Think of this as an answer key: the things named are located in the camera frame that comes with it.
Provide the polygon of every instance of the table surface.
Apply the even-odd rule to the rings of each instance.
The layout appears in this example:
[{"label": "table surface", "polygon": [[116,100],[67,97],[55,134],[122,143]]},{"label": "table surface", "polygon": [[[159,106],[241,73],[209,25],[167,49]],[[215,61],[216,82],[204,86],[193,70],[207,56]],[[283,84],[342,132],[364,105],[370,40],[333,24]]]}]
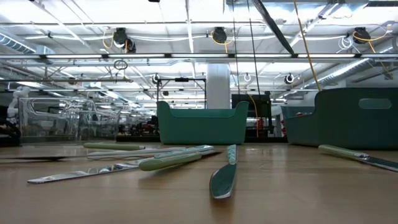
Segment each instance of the table surface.
[{"label": "table surface", "polygon": [[[57,144],[3,148],[0,156],[88,152]],[[398,161],[398,151],[370,153]],[[39,185],[26,180],[116,161],[0,161],[0,223],[398,223],[395,172],[312,147],[245,144],[238,146],[233,196],[213,200],[210,176],[226,161],[222,153],[164,170]]]}]

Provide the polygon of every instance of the white robot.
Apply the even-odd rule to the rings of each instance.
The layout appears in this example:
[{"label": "white robot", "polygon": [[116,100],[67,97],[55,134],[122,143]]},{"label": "white robot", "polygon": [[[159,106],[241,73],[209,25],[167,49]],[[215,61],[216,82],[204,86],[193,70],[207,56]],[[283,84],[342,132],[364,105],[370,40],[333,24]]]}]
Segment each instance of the white robot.
[{"label": "white robot", "polygon": [[27,86],[20,86],[17,88],[17,91],[15,91],[12,96],[14,99],[12,99],[12,102],[8,106],[7,109],[7,120],[11,122],[12,124],[17,124],[17,114],[18,114],[18,109],[14,108],[18,104],[18,99],[21,97],[28,97],[28,94],[30,92],[30,88]]}]

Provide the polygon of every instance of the white column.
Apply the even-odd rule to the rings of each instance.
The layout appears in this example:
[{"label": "white column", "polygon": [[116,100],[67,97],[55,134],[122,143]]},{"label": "white column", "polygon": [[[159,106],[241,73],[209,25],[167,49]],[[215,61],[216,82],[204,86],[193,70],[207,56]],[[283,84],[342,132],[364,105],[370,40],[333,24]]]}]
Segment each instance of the white column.
[{"label": "white column", "polygon": [[230,109],[229,68],[227,64],[207,65],[207,108]]}]

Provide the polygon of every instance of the transparent acrylic enclosure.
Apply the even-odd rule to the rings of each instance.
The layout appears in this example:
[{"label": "transparent acrylic enclosure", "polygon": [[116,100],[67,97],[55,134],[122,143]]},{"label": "transparent acrylic enclosure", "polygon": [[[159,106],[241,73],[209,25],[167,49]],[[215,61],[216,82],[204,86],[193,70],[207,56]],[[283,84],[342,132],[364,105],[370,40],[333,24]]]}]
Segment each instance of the transparent acrylic enclosure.
[{"label": "transparent acrylic enclosure", "polygon": [[94,101],[20,98],[22,143],[116,140],[120,111],[97,110]]}]

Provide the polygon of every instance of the ceiling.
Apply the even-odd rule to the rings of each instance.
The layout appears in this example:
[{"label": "ceiling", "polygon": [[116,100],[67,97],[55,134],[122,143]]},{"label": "ceiling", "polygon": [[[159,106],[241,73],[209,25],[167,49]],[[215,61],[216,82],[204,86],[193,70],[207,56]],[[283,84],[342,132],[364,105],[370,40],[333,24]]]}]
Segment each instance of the ceiling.
[{"label": "ceiling", "polygon": [[[41,2],[36,0],[36,5],[26,0],[2,0],[0,1],[0,29],[14,35],[16,39],[24,41],[27,45],[46,46],[52,49],[55,54],[124,53],[115,45],[107,48],[103,43],[111,45],[110,37],[117,27],[126,28],[127,34],[136,44],[137,53],[140,54],[223,54],[225,52],[249,54],[254,51],[257,54],[286,53],[268,25],[262,20],[256,8],[250,4],[248,9],[247,4],[242,2],[245,1],[236,1],[233,13],[231,4],[226,4],[225,1],[212,0],[162,0],[160,3],[153,3],[148,0],[43,0]],[[300,27],[294,5],[292,2],[284,2],[275,4],[266,1],[265,6],[279,29],[291,43],[293,50],[296,53],[305,53],[302,39],[292,44],[295,35],[300,32]],[[318,15],[326,6],[326,1],[298,1],[300,20],[307,28],[305,36],[309,52],[323,54],[368,52],[368,44],[352,44],[346,49],[341,44],[339,45],[346,34],[354,32],[355,27],[365,27],[371,37],[385,35],[384,38],[375,40],[374,45],[387,41],[398,34],[396,7],[366,7],[368,2],[360,0],[348,2],[353,2],[353,4],[341,5],[336,11],[319,20],[317,19]],[[47,12],[38,7],[38,4],[43,4]],[[209,37],[215,27],[224,27],[231,40],[227,48],[224,45],[215,44]],[[234,32],[236,41],[232,41]],[[192,36],[192,45],[190,45],[190,36]],[[0,45],[0,53],[19,54],[19,52],[2,45]],[[206,77],[206,65],[209,62],[205,60],[176,61],[172,62],[172,65],[167,64],[170,61],[167,59],[153,60],[154,63],[148,66],[146,60],[135,59],[129,63],[130,66],[125,72],[118,74],[119,82],[93,82],[92,85],[99,86],[98,83],[101,83],[101,88],[111,88],[115,91],[132,86],[148,89],[154,87],[151,84],[153,74],[156,73],[162,78]],[[18,66],[21,66],[21,63],[29,64],[29,62],[17,60],[8,62]],[[71,63],[68,60],[56,60],[55,62]],[[96,63],[96,66],[62,67],[58,71],[57,69],[60,66],[56,66],[57,63],[54,63],[54,66],[47,66],[47,73],[54,73],[52,78],[58,79],[76,77],[109,80],[115,78],[116,71],[113,71],[111,75],[107,70],[107,67],[112,68],[113,66],[109,64],[104,66],[95,60],[90,62]],[[256,76],[254,62],[236,63],[230,61],[228,64],[234,79],[236,79],[237,70],[239,70],[241,87],[257,87],[257,83],[253,82]],[[316,63],[315,70],[317,73],[321,73],[334,65],[336,65],[336,62],[326,60],[322,63]],[[301,77],[301,81],[309,80],[312,78],[309,68],[309,64],[302,60],[299,62],[279,62],[277,60],[272,63],[258,62],[259,86],[273,89],[286,88],[283,78],[288,73]],[[44,77],[44,66],[38,65],[25,69]],[[348,79],[347,85],[396,85],[395,80],[383,80],[381,76],[369,78],[363,82],[351,83],[352,80],[380,71],[382,71],[382,68],[376,67],[354,75]],[[249,82],[244,79],[246,73],[252,77]],[[123,76],[134,80],[134,82],[121,82],[120,79]],[[53,83],[54,88],[86,88],[89,85],[78,83],[71,86],[68,83]],[[197,88],[198,91],[171,93],[168,98],[203,97],[203,92],[195,83],[174,83],[170,84],[169,87]],[[143,91],[120,91],[118,94],[131,101],[150,100],[150,94],[148,95]]]}]

